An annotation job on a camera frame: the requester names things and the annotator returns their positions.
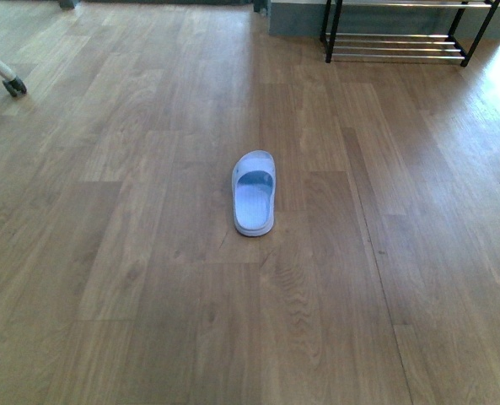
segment caster wheel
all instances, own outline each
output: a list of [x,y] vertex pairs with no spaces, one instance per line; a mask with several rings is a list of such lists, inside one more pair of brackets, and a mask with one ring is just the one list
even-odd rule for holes
[[16,76],[15,79],[11,81],[3,80],[3,84],[12,97],[17,97],[18,92],[22,95],[27,94],[27,88],[19,76]]
[[9,81],[3,80],[3,84],[12,97],[17,97],[17,91],[15,91]]

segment shoe rack shelf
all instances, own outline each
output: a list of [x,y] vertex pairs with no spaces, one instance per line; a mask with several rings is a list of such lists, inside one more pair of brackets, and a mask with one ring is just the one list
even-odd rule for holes
[[[458,61],[465,67],[489,25],[500,0],[336,0],[331,19],[332,0],[327,0],[320,40],[325,46],[326,62],[332,60],[375,60],[427,62],[429,59]],[[337,32],[343,6],[383,8],[456,8],[454,20],[446,33],[432,35],[381,35]],[[464,48],[454,34],[467,9],[481,8],[487,11],[475,39],[469,49]]]

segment laminate floor plank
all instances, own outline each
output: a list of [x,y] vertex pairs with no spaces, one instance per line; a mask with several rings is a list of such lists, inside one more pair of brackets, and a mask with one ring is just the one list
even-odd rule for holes
[[336,403],[318,286],[307,213],[277,213],[261,241],[261,403]]
[[384,293],[370,274],[347,175],[312,173],[305,185],[332,401],[411,403]]
[[261,402],[259,268],[206,265],[189,403]]
[[0,335],[0,403],[46,398],[119,188],[77,184],[60,208]]
[[116,403],[132,327],[129,321],[75,322],[44,403]]
[[178,138],[149,132],[137,142],[80,304],[80,320],[132,320],[154,247]]
[[118,402],[190,401],[201,320],[202,265],[148,265]]

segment wooden floor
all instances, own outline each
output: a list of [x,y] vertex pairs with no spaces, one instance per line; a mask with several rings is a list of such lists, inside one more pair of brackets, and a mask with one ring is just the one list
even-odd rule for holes
[[500,44],[327,65],[251,6],[0,2],[0,58],[1,405],[500,404]]

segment slide sandal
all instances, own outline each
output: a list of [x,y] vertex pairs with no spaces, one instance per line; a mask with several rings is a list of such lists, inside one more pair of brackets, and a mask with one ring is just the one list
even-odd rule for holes
[[233,169],[234,226],[245,236],[261,236],[274,225],[276,166],[264,150],[245,154]]

